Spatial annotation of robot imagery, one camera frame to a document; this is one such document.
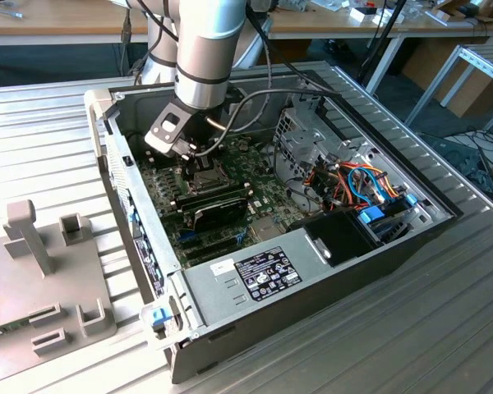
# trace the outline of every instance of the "metal shelf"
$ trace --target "metal shelf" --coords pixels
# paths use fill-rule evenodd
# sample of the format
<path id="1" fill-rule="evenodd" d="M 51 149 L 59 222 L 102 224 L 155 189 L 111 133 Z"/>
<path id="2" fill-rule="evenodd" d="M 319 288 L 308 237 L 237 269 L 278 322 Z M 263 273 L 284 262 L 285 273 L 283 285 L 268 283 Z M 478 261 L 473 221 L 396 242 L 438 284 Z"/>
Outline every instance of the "metal shelf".
<path id="1" fill-rule="evenodd" d="M 411 113 L 405 120 L 405 124 L 410 126 L 412 121 L 418 116 L 423 108 L 433 98 L 442 81 L 453 70 L 459 59 L 463 59 L 469 63 L 466 71 L 457 79 L 457 82 L 442 100 L 441 105 L 447 106 L 449 101 L 462 87 L 463 83 L 472 74 L 473 70 L 478 69 L 493 79 L 493 44 L 478 44 L 478 45 L 459 45 L 449 56 L 448 60 L 442 66 L 435 79 L 431 82 L 426 92 L 422 95 L 417 105 L 412 109 Z M 484 126 L 485 130 L 493 127 L 493 118 Z"/>

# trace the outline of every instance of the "robotic arm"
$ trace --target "robotic arm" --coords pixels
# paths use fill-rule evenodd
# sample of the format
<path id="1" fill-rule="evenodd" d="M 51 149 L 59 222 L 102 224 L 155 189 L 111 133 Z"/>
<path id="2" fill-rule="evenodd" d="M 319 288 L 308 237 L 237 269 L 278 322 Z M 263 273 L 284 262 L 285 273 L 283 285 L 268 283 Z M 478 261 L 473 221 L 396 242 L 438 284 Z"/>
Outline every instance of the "robotic arm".
<path id="1" fill-rule="evenodd" d="M 143 82 L 175 80 L 176 95 L 155 120 L 145 141 L 161 153 L 189 159 L 191 152 L 207 144 L 214 133 L 205 119 L 219 119 L 245 24 L 247 0 L 111 1 L 142 11 L 148 8 L 164 17 L 165 26 L 177 28 L 178 43 L 163 32 L 145 65 Z M 258 1 L 255 8 L 268 11 L 274 3 Z M 159 37 L 159 27 L 151 18 L 149 32 L 150 46 Z"/>

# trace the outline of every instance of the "blue connector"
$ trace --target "blue connector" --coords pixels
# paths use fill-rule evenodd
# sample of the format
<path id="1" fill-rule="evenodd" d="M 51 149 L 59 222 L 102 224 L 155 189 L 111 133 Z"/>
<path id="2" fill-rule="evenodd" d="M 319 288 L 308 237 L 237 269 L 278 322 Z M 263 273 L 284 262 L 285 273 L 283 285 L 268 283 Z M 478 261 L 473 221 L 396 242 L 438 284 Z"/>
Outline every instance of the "blue connector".
<path id="1" fill-rule="evenodd" d="M 193 238 L 195 236 L 196 236 L 195 231 L 187 231 L 182 236 L 179 236 L 177 240 L 178 241 L 186 241 L 186 240 L 189 240 L 190 238 Z"/>
<path id="2" fill-rule="evenodd" d="M 411 206 L 413 206 L 413 207 L 414 207 L 414 206 L 417 204 L 417 202 L 418 202 L 418 199 L 415 197 L 415 195 L 411 195 L 411 194 L 406 195 L 406 196 L 405 196 L 405 199 L 406 199 L 406 200 L 408 201 L 408 203 L 410 203 L 410 204 L 411 204 Z"/>
<path id="3" fill-rule="evenodd" d="M 247 231 L 248 231 L 248 227 L 245 227 L 245 230 L 241 231 L 239 234 L 236 235 L 236 241 L 238 245 L 242 244 L 243 241 L 245 240 L 245 236 L 247 236 Z"/>
<path id="4" fill-rule="evenodd" d="M 365 223 L 368 224 L 370 222 L 374 222 L 375 220 L 378 220 L 382 217 L 384 217 L 384 213 L 381 212 L 381 209 L 374 206 L 374 207 L 369 207 L 362 209 L 360 211 L 360 219 Z"/>

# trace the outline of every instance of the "yellow wire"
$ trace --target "yellow wire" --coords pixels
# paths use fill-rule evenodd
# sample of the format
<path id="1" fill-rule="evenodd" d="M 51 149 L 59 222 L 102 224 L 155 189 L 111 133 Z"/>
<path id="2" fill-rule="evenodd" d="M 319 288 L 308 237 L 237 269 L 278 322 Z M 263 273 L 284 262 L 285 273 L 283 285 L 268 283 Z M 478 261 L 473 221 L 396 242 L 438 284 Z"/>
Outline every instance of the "yellow wire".
<path id="1" fill-rule="evenodd" d="M 383 173 L 383 171 L 379 170 L 378 168 L 375 168 L 375 167 L 372 167 L 370 166 L 369 164 L 362 164 L 361 166 L 353 166 L 353 165 L 347 165 L 347 164 L 344 164 L 344 166 L 347 166 L 347 167 L 354 167 L 354 168 L 357 168 L 357 167 L 364 167 L 364 168 L 367 168 L 369 170 L 372 170 L 372 171 L 376 171 L 378 172 L 379 174 Z M 390 194 L 392 194 L 394 197 L 398 197 L 399 194 L 396 193 L 396 191 L 394 191 L 393 189 L 393 186 L 391 186 L 391 184 L 389 183 L 389 179 L 387 178 L 387 176 L 384 176 L 384 179 L 385 179 L 385 184 L 387 185 L 386 187 L 389 189 L 388 192 Z"/>

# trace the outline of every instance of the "wooden desk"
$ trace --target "wooden desk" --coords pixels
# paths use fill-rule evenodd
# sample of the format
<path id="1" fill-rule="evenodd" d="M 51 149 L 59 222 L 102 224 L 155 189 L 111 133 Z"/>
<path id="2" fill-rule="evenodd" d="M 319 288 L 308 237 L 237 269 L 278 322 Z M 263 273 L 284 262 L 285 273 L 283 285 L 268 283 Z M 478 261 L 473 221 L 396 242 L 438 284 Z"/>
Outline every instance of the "wooden desk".
<path id="1" fill-rule="evenodd" d="M 270 30 L 271 39 L 332 39 L 372 37 L 376 25 L 372 22 L 358 23 L 349 17 L 347 8 L 336 12 L 329 11 L 316 4 L 309 3 L 305 12 L 293 12 L 276 9 L 271 13 L 274 24 Z M 487 25 L 488 35 L 493 35 L 493 25 Z M 400 25 L 393 26 L 389 37 L 400 34 L 406 37 L 431 36 L 473 36 L 484 35 L 486 32 L 481 26 L 473 27 L 445 27 L 427 15 L 422 15 L 415 21 L 405 20 Z"/>
<path id="2" fill-rule="evenodd" d="M 23 20 L 0 15 L 0 45 L 26 44 L 99 44 L 118 43 L 125 10 L 108 0 L 16 0 Z M 376 31 L 373 23 L 358 24 L 349 18 L 348 10 L 331 12 L 309 4 L 305 12 L 279 10 L 271 14 L 274 24 L 271 39 L 357 39 L 370 38 Z M 131 12 L 132 42 L 146 42 L 146 19 Z M 448 28 L 429 16 L 405 21 L 395 26 L 384 56 L 366 90 L 373 94 L 408 37 L 468 37 L 486 35 L 493 44 L 493 25 Z"/>
<path id="3" fill-rule="evenodd" d="M 14 0 L 23 19 L 0 15 L 0 45 L 121 41 L 126 10 L 108 0 Z M 131 11 L 132 42 L 146 42 L 146 19 Z"/>
<path id="4" fill-rule="evenodd" d="M 309 3 L 306 11 L 302 13 L 276 10 L 272 13 L 272 18 L 274 24 L 270 31 L 271 39 L 356 39 L 370 38 L 376 32 L 374 23 L 356 22 L 349 17 L 348 9 L 332 12 L 312 3 Z M 486 42 L 493 44 L 493 24 L 486 27 L 487 30 L 481 26 L 476 26 L 474 29 L 473 26 L 445 27 L 427 15 L 394 26 L 389 33 L 392 39 L 369 80 L 366 91 L 369 94 L 375 93 L 406 38 L 486 36 L 488 38 Z"/>

